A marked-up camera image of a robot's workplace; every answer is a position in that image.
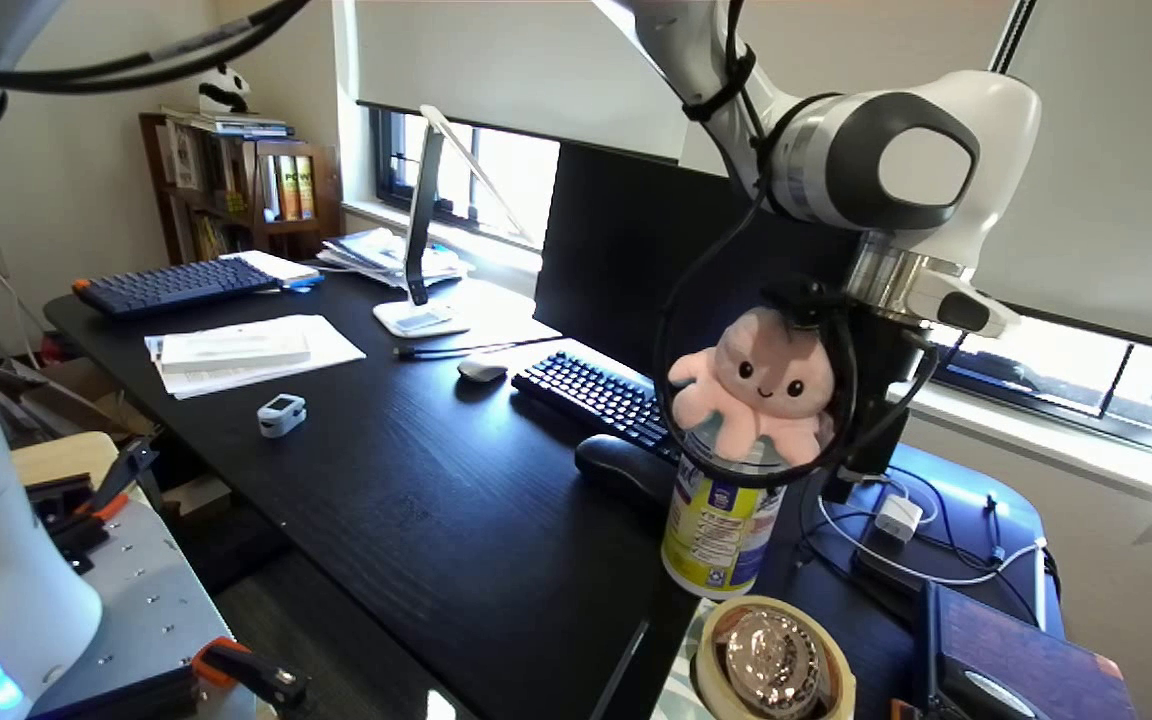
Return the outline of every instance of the stuffed animal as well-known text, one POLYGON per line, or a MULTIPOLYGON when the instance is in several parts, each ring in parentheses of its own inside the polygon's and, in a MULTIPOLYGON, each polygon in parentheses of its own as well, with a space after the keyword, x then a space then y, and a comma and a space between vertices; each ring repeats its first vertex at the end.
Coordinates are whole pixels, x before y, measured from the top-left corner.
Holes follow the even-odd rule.
POLYGON ((200 75, 200 110, 204 116, 245 116, 249 80, 233 63, 218 63, 200 75))
POLYGON ((752 307, 670 368, 674 421, 724 464, 804 467, 831 438, 831 363, 817 327, 752 307))

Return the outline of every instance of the black monitor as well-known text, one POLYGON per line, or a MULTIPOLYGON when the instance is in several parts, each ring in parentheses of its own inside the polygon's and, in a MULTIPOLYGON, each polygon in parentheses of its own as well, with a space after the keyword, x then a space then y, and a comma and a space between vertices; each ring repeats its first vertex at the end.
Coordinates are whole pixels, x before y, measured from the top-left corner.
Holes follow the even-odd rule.
MULTIPOLYGON (((651 336, 670 289, 739 224, 746 212, 750 194, 724 175, 568 139, 549 209, 535 321, 649 374, 661 370, 651 336)), ((677 313, 670 313, 670 349, 711 343, 760 291, 776 291, 794 277, 836 289, 853 255, 856 232, 760 212, 752 228, 711 255, 680 291, 677 313)))

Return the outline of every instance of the bookshelf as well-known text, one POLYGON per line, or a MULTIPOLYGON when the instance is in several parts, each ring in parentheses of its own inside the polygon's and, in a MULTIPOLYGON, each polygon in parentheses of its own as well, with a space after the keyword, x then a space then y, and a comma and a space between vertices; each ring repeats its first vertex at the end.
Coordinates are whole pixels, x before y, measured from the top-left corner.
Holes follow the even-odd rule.
POLYGON ((141 110, 141 139, 172 262, 236 246, 315 255, 326 163, 284 119, 141 110))

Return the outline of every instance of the desk lamp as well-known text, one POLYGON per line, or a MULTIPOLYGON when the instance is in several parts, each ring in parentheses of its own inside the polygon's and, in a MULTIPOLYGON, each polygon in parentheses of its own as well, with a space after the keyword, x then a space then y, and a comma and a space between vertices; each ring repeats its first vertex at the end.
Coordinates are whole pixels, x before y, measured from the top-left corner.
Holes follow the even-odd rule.
POLYGON ((496 194, 510 224, 529 239, 523 224, 510 209, 505 192, 494 182, 494 175, 476 163, 472 146, 463 146, 447 122, 447 116, 434 104, 419 104, 425 116, 425 146, 419 146, 419 171, 414 192, 414 221, 409 221, 409 246, 406 246, 406 282, 409 298, 376 303, 372 315, 383 323, 396 338, 434 338, 434 336, 457 336, 467 333, 467 323, 452 313, 452 303, 438 303, 425 282, 425 246, 429 246, 429 224, 434 203, 441 194, 441 158, 444 139, 462 152, 462 158, 476 171, 476 179, 496 194))

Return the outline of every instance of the window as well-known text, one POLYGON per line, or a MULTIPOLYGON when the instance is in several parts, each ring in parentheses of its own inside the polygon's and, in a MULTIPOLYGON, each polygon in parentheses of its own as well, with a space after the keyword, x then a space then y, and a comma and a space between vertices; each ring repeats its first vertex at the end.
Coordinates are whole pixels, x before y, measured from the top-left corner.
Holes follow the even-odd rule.
POLYGON ((1021 315, 1005 338, 969 336, 937 381, 1152 447, 1152 343, 1021 315))
MULTIPOLYGON (((467 166, 452 145, 444 145, 441 198, 434 212, 438 224, 457 224, 539 250, 561 145, 482 122, 452 122, 452 131, 505 198, 467 166)), ((414 203, 419 145, 425 116, 372 107, 372 163, 380 203, 414 203)))

